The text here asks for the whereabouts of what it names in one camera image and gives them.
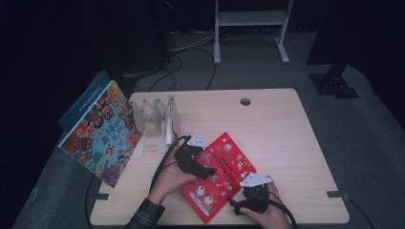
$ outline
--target wooden table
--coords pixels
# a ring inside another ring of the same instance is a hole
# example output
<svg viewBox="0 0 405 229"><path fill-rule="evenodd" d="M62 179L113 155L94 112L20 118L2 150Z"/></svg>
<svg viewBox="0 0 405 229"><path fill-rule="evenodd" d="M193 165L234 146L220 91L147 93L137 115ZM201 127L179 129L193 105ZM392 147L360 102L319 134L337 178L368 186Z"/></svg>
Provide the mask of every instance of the wooden table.
<svg viewBox="0 0 405 229"><path fill-rule="evenodd" d="M238 144L257 168L270 175L281 199L297 223L345 223L349 214L341 198L329 198L337 191L328 164L310 127L306 113L293 89L136 93L131 100L167 102L175 96L181 120L181 134L200 133L210 143L223 132ZM241 99L251 104L244 106ZM94 225L127 223L147 196L150 181L162 154L157 152L159 132L147 125L141 158L131 157L116 188L102 183L100 194L108 200L96 201L91 222ZM235 199L242 199L238 193ZM166 207L160 225L203 224L192 207L177 192L163 203ZM226 205L208 224L252 224L245 216L235 216Z"/></svg>

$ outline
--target gray carpet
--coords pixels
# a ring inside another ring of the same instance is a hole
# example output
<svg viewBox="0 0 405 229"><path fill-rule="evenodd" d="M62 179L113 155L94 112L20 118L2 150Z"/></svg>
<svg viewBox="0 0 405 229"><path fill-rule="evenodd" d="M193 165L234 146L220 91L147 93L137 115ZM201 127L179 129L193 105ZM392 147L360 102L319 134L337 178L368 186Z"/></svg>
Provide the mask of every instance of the gray carpet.
<svg viewBox="0 0 405 229"><path fill-rule="evenodd" d="M343 76L360 98L336 99L317 93L309 74L325 73L329 66L306 66L315 33L287 33L285 45L289 65L281 62L274 44L275 35L251 34L239 45L222 45L222 63L216 67L209 90L296 90L339 190L364 210L375 228L403 228L403 129L373 92L367 78L351 66ZM202 38L195 34L177 34L173 44L179 48ZM199 46L199 49L211 53L213 50L212 44ZM166 77L152 91L205 90L214 71L210 55L194 50L176 56L181 58L182 66L174 73L175 87L173 80ZM174 58L167 69L174 71L179 64L179 59ZM147 92L165 74L166 71L160 71L142 78L135 91ZM28 199L13 228L89 228L85 196L91 180L92 175L87 170L63 152L54 150L37 181L37 192ZM97 179L91 183L89 212L99 184ZM370 228L361 213L350 202L345 203L351 216L348 223L299 225L299 228Z"/></svg>

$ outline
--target sleeve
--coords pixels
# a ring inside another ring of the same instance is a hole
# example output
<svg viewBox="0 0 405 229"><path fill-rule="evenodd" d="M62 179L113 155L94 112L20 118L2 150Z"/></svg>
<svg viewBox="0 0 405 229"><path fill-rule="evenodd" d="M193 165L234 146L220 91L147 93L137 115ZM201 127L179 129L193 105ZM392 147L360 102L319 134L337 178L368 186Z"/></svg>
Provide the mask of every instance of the sleeve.
<svg viewBox="0 0 405 229"><path fill-rule="evenodd" d="M163 215L165 208L157 205L149 199L144 199L138 210L134 213L131 221L125 225L125 229L155 228Z"/></svg>

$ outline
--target red book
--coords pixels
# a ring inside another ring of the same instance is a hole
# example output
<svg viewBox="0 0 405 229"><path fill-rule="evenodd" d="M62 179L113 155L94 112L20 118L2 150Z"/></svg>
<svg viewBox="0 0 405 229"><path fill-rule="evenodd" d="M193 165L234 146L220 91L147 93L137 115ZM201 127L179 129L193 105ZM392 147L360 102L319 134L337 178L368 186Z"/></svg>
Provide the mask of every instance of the red book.
<svg viewBox="0 0 405 229"><path fill-rule="evenodd" d="M256 169L228 135L223 133L197 157L207 168L218 168L215 175L206 180L198 179L180 188L204 223L208 223L241 189L242 182Z"/></svg>

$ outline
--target book cover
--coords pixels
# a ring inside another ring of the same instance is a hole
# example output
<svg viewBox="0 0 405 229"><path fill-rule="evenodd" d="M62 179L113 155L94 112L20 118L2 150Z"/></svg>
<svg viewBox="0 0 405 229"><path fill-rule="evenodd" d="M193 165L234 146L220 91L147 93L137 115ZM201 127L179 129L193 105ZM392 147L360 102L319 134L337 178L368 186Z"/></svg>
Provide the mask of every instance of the book cover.
<svg viewBox="0 0 405 229"><path fill-rule="evenodd" d="M240 182L256 169L228 133L205 148L197 161L207 168L218 168L206 180L188 183L180 188L204 223L208 223L241 189Z"/></svg>
<svg viewBox="0 0 405 229"><path fill-rule="evenodd" d="M133 108L118 84L106 72L61 119L75 125L58 147L80 164L115 187L141 137L134 121ZM77 117L74 111L81 113Z"/></svg>
<svg viewBox="0 0 405 229"><path fill-rule="evenodd" d="M87 87L83 95L68 112L59 119L59 125L61 125L63 129L70 131L77 124L77 121L94 105L101 91L105 90L111 82L112 80L108 74L105 71L101 71L89 87Z"/></svg>

